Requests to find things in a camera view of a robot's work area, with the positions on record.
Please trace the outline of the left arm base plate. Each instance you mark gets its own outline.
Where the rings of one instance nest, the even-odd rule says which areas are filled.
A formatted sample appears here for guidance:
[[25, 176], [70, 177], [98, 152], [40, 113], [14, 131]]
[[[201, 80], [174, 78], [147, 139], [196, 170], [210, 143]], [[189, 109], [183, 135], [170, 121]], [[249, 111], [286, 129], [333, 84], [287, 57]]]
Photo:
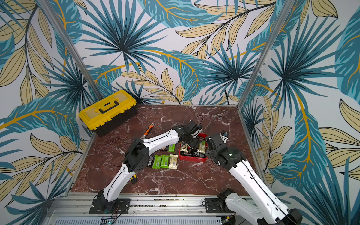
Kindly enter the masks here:
[[107, 202], [96, 198], [93, 200], [90, 214], [127, 214], [130, 206], [130, 199], [122, 198], [112, 202]]

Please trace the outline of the black cookie packet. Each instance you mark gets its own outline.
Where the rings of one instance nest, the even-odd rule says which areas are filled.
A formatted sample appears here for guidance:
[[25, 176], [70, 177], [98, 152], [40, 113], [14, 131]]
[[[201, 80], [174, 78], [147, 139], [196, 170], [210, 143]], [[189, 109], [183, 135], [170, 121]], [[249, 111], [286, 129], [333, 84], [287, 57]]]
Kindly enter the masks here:
[[153, 155], [149, 156], [149, 161], [147, 167], [152, 167], [155, 157]]

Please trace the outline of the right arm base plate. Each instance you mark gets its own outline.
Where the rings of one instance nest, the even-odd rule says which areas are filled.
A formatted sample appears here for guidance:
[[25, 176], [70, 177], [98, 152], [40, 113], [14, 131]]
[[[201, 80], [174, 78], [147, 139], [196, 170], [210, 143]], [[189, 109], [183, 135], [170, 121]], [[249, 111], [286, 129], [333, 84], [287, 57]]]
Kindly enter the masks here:
[[202, 206], [205, 207], [206, 213], [234, 213], [228, 208], [225, 200], [219, 198], [205, 198]]

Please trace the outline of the green cookie packet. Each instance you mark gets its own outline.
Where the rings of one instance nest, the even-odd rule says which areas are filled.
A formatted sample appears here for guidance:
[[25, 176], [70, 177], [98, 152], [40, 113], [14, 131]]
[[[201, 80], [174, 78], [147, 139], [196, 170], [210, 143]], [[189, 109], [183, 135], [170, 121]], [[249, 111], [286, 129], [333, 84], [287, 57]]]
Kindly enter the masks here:
[[168, 146], [168, 152], [169, 153], [175, 153], [175, 144], [171, 144]]
[[155, 155], [152, 168], [153, 169], [160, 169], [161, 161], [162, 161], [162, 156]]
[[169, 168], [169, 160], [170, 160], [169, 155], [162, 155], [161, 156], [160, 168], [168, 169]]

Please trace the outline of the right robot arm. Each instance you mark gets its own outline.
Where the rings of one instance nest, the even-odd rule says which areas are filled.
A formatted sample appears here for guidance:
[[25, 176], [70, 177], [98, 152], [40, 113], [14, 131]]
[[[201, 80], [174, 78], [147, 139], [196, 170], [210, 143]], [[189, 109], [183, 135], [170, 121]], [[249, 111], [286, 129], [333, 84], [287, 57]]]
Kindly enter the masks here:
[[214, 164], [226, 169], [246, 190], [254, 204], [227, 189], [218, 195], [220, 202], [252, 225], [299, 225], [302, 215], [289, 209], [277, 198], [252, 168], [244, 154], [236, 147], [229, 148], [227, 132], [206, 138], [206, 156]]

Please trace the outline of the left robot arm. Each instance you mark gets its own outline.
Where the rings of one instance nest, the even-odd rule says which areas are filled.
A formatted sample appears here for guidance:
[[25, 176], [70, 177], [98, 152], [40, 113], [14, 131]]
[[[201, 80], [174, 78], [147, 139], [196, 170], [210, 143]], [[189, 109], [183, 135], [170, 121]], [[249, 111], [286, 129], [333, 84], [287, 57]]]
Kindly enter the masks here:
[[127, 182], [143, 170], [150, 155], [156, 151], [179, 142], [187, 144], [190, 148], [197, 148], [202, 132], [202, 125], [190, 121], [184, 126], [174, 126], [169, 131], [149, 139], [135, 138], [128, 148], [119, 171], [111, 182], [93, 199], [91, 214], [113, 213], [120, 207], [118, 197]]

